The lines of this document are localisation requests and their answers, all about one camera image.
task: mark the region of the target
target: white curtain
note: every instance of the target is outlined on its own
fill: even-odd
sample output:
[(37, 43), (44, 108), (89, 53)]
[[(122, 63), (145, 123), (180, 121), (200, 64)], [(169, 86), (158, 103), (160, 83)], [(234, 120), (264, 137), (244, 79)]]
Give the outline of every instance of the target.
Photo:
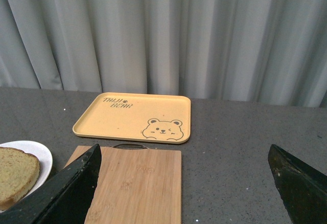
[(0, 86), (327, 106), (327, 0), (0, 0)]

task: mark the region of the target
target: countertop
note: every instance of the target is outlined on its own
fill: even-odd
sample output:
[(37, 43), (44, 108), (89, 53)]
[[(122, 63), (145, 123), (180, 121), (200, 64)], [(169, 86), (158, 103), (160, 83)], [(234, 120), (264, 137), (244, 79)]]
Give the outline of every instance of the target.
[[(53, 155), (55, 173), (78, 145), (126, 142), (73, 133), (73, 125), (98, 94), (0, 87), (0, 143), (44, 144)], [(186, 143), (142, 142), (182, 152), (182, 223), (291, 223), (274, 184), (268, 151), (276, 144), (327, 174), (327, 109), (191, 102)]]

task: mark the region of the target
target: cutting board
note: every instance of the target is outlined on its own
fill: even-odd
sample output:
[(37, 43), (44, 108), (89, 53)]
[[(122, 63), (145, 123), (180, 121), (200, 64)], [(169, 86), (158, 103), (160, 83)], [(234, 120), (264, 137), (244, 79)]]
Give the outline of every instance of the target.
[[(78, 146), (67, 165), (89, 146)], [(181, 152), (101, 147), (98, 186), (85, 223), (181, 224)]]

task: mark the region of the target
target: bear cartoon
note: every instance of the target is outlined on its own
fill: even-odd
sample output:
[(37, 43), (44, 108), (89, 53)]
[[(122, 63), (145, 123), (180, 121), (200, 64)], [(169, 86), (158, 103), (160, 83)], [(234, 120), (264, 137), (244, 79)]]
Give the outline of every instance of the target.
[(148, 121), (148, 127), (142, 131), (144, 137), (156, 140), (179, 140), (184, 134), (181, 130), (182, 122), (179, 120), (160, 121), (157, 118), (151, 118)]

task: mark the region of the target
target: tray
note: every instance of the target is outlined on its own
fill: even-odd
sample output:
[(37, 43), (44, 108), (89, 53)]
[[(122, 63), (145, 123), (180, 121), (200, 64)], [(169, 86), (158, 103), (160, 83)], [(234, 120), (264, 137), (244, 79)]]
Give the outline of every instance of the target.
[(180, 144), (191, 133), (184, 96), (103, 93), (73, 126), (81, 137)]

